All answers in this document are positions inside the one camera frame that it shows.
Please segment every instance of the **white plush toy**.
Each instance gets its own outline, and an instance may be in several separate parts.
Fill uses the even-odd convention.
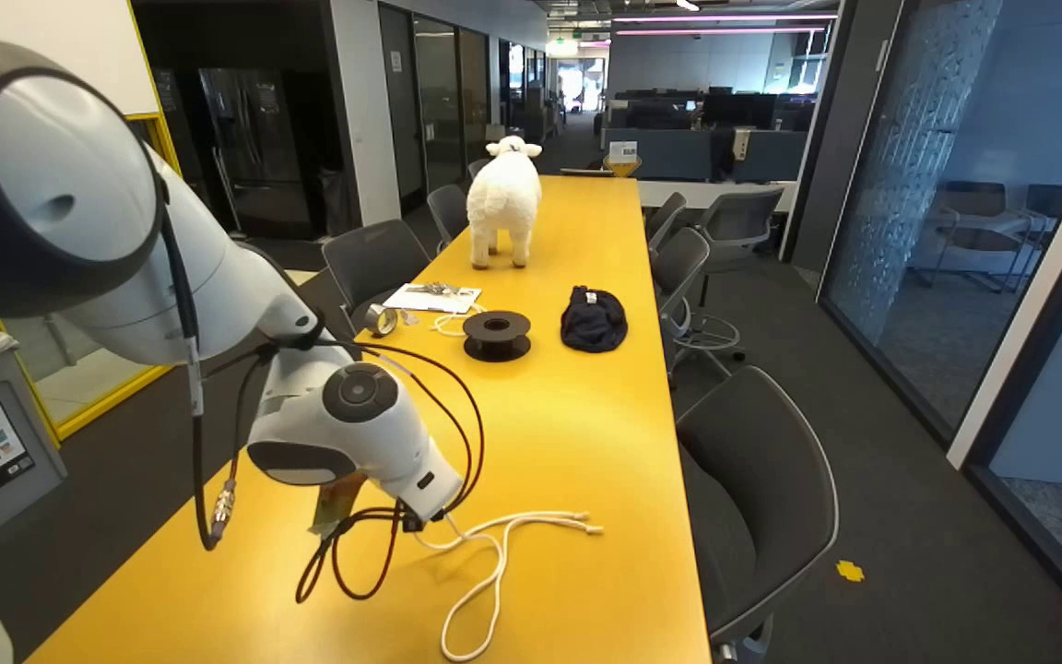
[[[516,257],[512,267],[525,268],[530,263],[530,229],[538,217],[538,144],[525,144],[522,136],[502,136],[489,144],[496,155],[469,189],[466,215],[471,225],[471,267],[492,267],[500,249],[500,232],[504,229]]]

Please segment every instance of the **stuffed animal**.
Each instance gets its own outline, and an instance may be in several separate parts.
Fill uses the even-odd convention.
[[[502,136],[489,144],[496,155],[469,186],[466,215],[471,225],[471,267],[489,268],[492,256],[500,256],[500,232],[504,229],[512,241],[512,267],[525,268],[530,263],[530,229],[538,217],[538,144],[525,144],[522,136]]]

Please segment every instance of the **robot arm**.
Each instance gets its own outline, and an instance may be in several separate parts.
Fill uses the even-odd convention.
[[[0,316],[31,313],[63,313],[100,347],[192,365],[196,379],[260,327],[283,343],[253,428],[272,481],[332,486],[364,471],[420,519],[460,492],[410,393],[353,365],[98,90],[0,43]]]

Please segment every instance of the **long yellow table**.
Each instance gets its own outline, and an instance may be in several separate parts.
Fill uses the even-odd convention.
[[[479,659],[709,659],[640,186],[562,177],[544,186],[528,268],[508,268],[508,257],[471,268],[469,232],[430,268],[430,281],[479,284],[489,311],[528,313],[530,353],[502,365],[475,360],[432,316],[388,338],[454,365],[484,407],[492,459],[475,493],[454,511],[459,526],[522,510],[579,510],[607,526],[584,535],[535,525],[512,535],[502,618]],[[621,352],[579,353],[562,343],[571,284],[624,300],[632,336]],[[448,379],[430,369],[420,377],[469,417]],[[418,402],[441,446],[460,460],[449,425],[420,393]],[[364,492],[359,506],[368,502],[388,506],[382,492]],[[373,601],[345,599],[325,573],[315,599],[294,606],[291,589],[315,548],[310,510],[310,492],[248,467],[237,519],[216,553],[201,548],[185,506],[34,659],[444,659],[444,616],[492,573],[496,553],[489,547],[432,553],[402,535]],[[353,585],[375,575],[383,543],[382,525],[363,525],[345,538]],[[489,616],[492,601],[471,606],[454,627],[454,648],[475,644]]]

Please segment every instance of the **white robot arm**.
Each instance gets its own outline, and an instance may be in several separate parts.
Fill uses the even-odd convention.
[[[410,393],[350,360],[98,90],[0,43],[0,316],[31,313],[63,313],[121,358],[192,369],[260,327],[280,352],[248,449],[272,481],[332,486],[364,471],[420,519],[460,492]]]

